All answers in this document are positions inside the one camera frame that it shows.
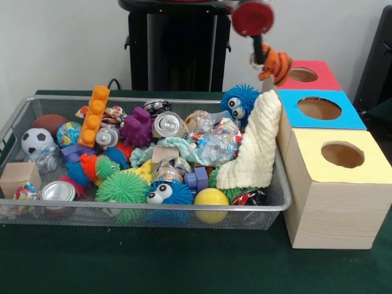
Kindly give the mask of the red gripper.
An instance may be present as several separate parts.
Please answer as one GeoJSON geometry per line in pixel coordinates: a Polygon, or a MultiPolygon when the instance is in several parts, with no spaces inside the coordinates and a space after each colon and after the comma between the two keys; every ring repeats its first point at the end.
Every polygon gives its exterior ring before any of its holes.
{"type": "Polygon", "coordinates": [[[263,37],[274,24],[271,1],[239,1],[231,12],[234,30],[243,37],[252,36],[254,62],[264,64],[263,37]]]}

